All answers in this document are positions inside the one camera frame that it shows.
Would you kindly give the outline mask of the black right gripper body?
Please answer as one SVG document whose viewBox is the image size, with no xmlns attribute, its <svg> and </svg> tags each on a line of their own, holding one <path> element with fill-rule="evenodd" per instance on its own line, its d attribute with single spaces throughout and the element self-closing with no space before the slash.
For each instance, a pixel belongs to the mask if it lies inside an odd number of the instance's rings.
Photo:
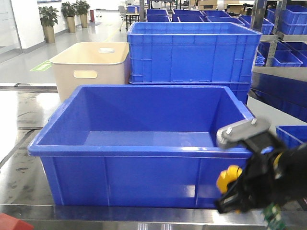
<svg viewBox="0 0 307 230">
<path fill-rule="evenodd" d="M 281 158 L 284 153 L 253 155 L 247 160 L 239 178 L 228 185 L 228 191 L 214 201 L 220 214 L 262 209 L 271 203 L 288 202 L 284 188 Z"/>
</svg>

